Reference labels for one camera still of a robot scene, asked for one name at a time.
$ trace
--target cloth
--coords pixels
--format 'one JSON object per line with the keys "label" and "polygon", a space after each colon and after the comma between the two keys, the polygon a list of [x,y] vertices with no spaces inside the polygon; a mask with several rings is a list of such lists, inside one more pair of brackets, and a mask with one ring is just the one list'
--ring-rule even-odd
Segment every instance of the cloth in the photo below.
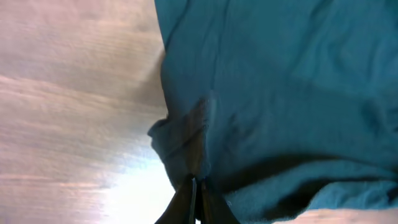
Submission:
{"label": "cloth", "polygon": [[155,4],[175,188],[210,175],[241,223],[398,207],[398,1]]}

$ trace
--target wrinkled fabric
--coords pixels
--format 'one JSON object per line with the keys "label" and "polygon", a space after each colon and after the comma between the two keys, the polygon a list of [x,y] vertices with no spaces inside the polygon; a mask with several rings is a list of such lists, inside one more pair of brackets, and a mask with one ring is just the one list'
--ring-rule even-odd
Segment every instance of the wrinkled fabric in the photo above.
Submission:
{"label": "wrinkled fabric", "polygon": [[398,207],[398,1],[155,3],[175,188],[210,175],[242,223]]}

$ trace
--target blue cloth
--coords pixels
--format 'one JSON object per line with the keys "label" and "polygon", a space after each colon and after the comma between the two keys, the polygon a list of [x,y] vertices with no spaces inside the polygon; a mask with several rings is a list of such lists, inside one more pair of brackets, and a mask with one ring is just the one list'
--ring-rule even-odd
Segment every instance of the blue cloth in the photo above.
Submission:
{"label": "blue cloth", "polygon": [[242,223],[398,207],[398,1],[155,3],[175,188],[212,176]]}

